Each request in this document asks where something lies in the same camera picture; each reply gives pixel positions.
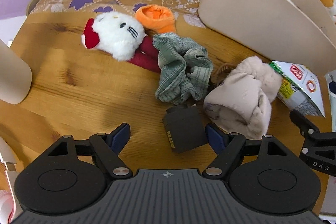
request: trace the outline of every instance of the black box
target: black box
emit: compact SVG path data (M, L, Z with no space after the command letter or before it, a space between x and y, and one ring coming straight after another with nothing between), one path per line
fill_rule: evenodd
M208 143L196 106L177 105L166 112L162 121L173 151L181 153Z

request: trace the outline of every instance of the orange circular logo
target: orange circular logo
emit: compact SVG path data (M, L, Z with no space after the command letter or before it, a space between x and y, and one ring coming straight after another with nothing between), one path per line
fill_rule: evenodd
M314 92L314 91L316 90L316 84L315 84L315 82L312 81L312 80L307 81L306 86L307 86L307 89L308 89L310 92Z

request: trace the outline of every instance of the wooden table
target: wooden table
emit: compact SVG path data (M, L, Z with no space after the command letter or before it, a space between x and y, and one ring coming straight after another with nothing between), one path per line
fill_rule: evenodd
M12 49L33 72L31 91L19 105L0 101L0 135L27 166L60 136L87 139L97 132L111 132L122 122L131 126L132 137L120 158L138 168L199 168L215 158L209 145L175 154L165 134L162 117L171 106L158 101L155 90L159 74L110 55L85 49L80 35L91 13L32 14L23 24ZM255 55L252 50L210 29L177 20L177 32L204 45L215 66L240 63ZM327 85L320 77L327 118L311 120L323 131L331 130ZM289 120L289 110L278 99L273 104L269 134L276 136L297 155L303 137ZM320 211L328 176L318 173L322 183L315 212ZM1 187L6 187L1 172Z

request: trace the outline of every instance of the yellow label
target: yellow label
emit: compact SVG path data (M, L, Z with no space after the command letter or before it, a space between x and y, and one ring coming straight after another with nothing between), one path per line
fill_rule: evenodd
M279 92L283 95L283 97L288 99L294 93L294 90L292 90L291 88L291 82L289 82L285 78L282 78L282 83Z
M173 139L171 138L171 135L170 135L170 131L169 131L169 130L167 131L167 135L168 135L168 139L169 139L171 148L175 148L175 146L174 146L174 142L173 142Z

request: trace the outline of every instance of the white plastic container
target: white plastic container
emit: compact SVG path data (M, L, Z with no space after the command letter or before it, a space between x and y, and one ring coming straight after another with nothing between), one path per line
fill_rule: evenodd
M0 40L0 99L10 104L20 103L31 83L30 67Z
M199 17L270 60L336 69L336 26L319 0L201 0Z

